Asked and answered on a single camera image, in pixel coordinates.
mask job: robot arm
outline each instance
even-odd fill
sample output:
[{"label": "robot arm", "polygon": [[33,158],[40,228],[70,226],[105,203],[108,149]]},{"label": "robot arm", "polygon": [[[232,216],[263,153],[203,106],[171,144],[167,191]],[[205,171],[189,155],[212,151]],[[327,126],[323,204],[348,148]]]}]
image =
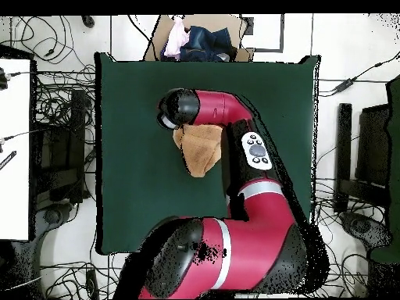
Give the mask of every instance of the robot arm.
[{"label": "robot arm", "polygon": [[169,91],[159,110],[157,120],[166,129],[186,123],[223,127],[229,217],[174,219],[177,226],[160,245],[139,298],[294,290],[305,275],[305,246],[251,111],[234,95],[188,89]]}]

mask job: brown cloth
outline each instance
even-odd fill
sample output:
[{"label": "brown cloth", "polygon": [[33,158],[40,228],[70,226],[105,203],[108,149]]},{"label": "brown cloth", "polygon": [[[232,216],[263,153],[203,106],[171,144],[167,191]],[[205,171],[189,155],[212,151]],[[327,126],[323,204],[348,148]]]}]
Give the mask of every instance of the brown cloth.
[{"label": "brown cloth", "polygon": [[187,171],[204,177],[221,159],[222,128],[215,125],[183,125],[173,131],[173,141],[182,151]]}]

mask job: cardboard box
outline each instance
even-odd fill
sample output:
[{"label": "cardboard box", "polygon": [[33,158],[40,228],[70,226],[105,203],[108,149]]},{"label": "cardboard box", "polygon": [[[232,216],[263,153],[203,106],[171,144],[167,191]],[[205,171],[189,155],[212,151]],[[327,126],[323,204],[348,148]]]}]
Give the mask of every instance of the cardboard box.
[{"label": "cardboard box", "polygon": [[[229,31],[230,41],[232,46],[239,48],[239,44],[243,35],[245,34],[247,23],[238,19],[235,16],[229,14],[196,14],[196,15],[186,15],[183,19],[184,26],[187,29],[190,27],[204,27],[210,32],[216,32],[222,30],[225,27]],[[170,19],[167,15],[160,15],[157,23],[155,24],[152,33],[152,43],[154,44],[155,54],[159,59],[159,53],[166,44],[170,31],[174,25],[174,21]],[[155,61],[153,45],[150,42],[143,57],[144,61]],[[250,62],[254,55],[253,48],[240,48],[237,50],[235,57],[235,62]]]}]

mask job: green mat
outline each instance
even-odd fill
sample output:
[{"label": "green mat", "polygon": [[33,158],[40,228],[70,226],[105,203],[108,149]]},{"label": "green mat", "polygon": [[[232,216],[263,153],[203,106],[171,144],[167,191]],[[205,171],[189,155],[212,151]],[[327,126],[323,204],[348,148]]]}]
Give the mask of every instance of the green mat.
[{"label": "green mat", "polygon": [[150,229],[167,216],[227,216],[220,162],[205,177],[191,177],[172,132],[155,120],[156,106],[171,88],[226,91],[250,100],[308,217],[317,63],[317,57],[302,64],[114,62],[100,54],[96,60],[96,99],[101,100],[101,114],[96,115],[102,121],[100,252],[136,251]]}]

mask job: cable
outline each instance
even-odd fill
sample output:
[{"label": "cable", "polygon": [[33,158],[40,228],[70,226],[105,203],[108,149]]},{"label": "cable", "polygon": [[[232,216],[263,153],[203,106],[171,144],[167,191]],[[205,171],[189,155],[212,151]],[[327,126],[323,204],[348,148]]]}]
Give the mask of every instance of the cable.
[{"label": "cable", "polygon": [[[55,65],[61,63],[67,56],[69,56],[69,55],[73,52],[74,55],[77,57],[77,60],[80,62],[80,64],[82,64],[82,66],[84,66],[84,64],[83,64],[82,61],[79,59],[77,53],[76,53],[75,50],[74,50],[74,42],[73,42],[72,29],[71,29],[69,20],[68,20],[65,16],[59,16],[60,21],[61,21],[61,24],[62,24],[62,28],[63,28],[63,34],[64,34],[64,42],[63,42],[63,43],[59,40],[59,35],[57,34],[57,31],[55,30],[55,28],[52,27],[52,25],[51,25],[47,20],[45,20],[44,18],[41,18],[41,17],[38,17],[38,16],[32,16],[30,19],[25,20],[25,19],[23,18],[23,16],[18,16],[18,17],[20,18],[20,21],[19,21],[18,24],[15,26],[15,28],[17,28],[17,27],[21,24],[21,22],[23,22],[23,23],[25,24],[24,27],[23,27],[23,33],[22,33],[21,39],[19,39],[19,40],[8,40],[8,41],[12,41],[13,43],[15,43],[15,42],[20,42],[21,45],[22,45],[24,48],[26,48],[28,51],[30,51],[32,54],[34,54],[36,57],[38,57],[38,58],[41,59],[42,61],[46,61],[47,63],[51,63],[51,64],[55,64]],[[54,37],[47,37],[47,38],[45,38],[45,39],[39,41],[33,48],[27,46],[27,44],[26,44],[26,41],[32,40],[32,39],[34,38],[34,36],[35,36],[34,29],[33,29],[32,26],[30,25],[30,22],[31,22],[32,20],[39,20],[39,21],[41,21],[42,23],[44,23],[45,25],[47,25],[48,27],[50,27],[50,29],[52,30],[52,33],[54,34]],[[70,35],[70,38],[71,38],[71,41],[72,41],[72,47],[70,47],[70,46],[68,46],[68,45],[66,44],[66,35],[67,35],[67,33],[66,33],[66,25],[65,25],[64,21],[65,21],[65,22],[67,23],[67,25],[68,25],[69,35]],[[32,35],[31,35],[30,37],[26,37],[27,29],[29,29],[30,32],[32,33]],[[40,55],[35,51],[36,48],[37,48],[38,46],[42,45],[44,42],[50,41],[50,40],[51,40],[51,41],[54,41],[54,45],[53,45],[43,56],[40,56]],[[2,42],[0,42],[0,45],[6,43],[6,42],[8,42],[8,41],[2,41]],[[52,56],[51,58],[49,58],[50,55],[53,55],[53,54],[55,53],[55,48],[56,48],[57,45],[60,45],[60,46],[61,46],[61,50],[60,50],[59,52],[57,52],[54,56]],[[66,53],[66,55],[64,55],[59,61],[56,61],[58,58],[60,58],[60,57],[62,56],[62,54],[63,54],[63,52],[64,52],[64,50],[65,50],[66,48],[69,49],[69,51]]]},{"label": "cable", "polygon": [[157,57],[157,55],[156,55],[156,53],[155,53],[155,46],[154,46],[153,40],[150,39],[150,38],[149,38],[149,37],[134,23],[134,21],[130,18],[130,15],[127,15],[127,16],[128,16],[129,21],[130,21],[130,22],[132,23],[132,25],[136,28],[136,30],[139,31],[139,32],[141,33],[141,35],[142,35],[143,37],[146,38],[146,40],[148,41],[148,43],[152,44],[154,59],[155,59],[156,61],[159,61],[159,58]]},{"label": "cable", "polygon": [[399,59],[400,57],[400,52],[398,52],[395,56],[393,56],[391,59],[383,61],[383,62],[378,62],[375,63],[373,66],[371,66],[370,68],[368,68],[367,70],[362,71],[360,74],[358,74],[357,76],[354,76],[353,78],[348,78],[347,80],[342,81],[339,85],[337,85],[336,87],[334,87],[332,90],[330,91],[321,91],[322,93],[330,93],[329,95],[318,95],[319,97],[331,97],[332,95],[336,95],[338,93],[343,92],[344,90],[347,90],[348,88],[350,88],[354,82],[360,77],[362,76],[364,73],[370,71],[373,68],[377,68],[379,66],[384,65],[385,63],[389,63],[395,59]]},{"label": "cable", "polygon": [[[359,136],[352,138],[350,141],[354,141],[355,139],[359,138]],[[334,151],[336,148],[338,148],[338,146],[336,145],[335,147],[333,147],[332,149],[330,149],[328,152],[326,152],[325,154],[322,154],[320,156],[320,158],[318,159],[318,161],[316,162],[316,167],[318,166],[318,163],[320,163],[321,159],[328,155],[329,153],[331,153],[332,151]]]}]

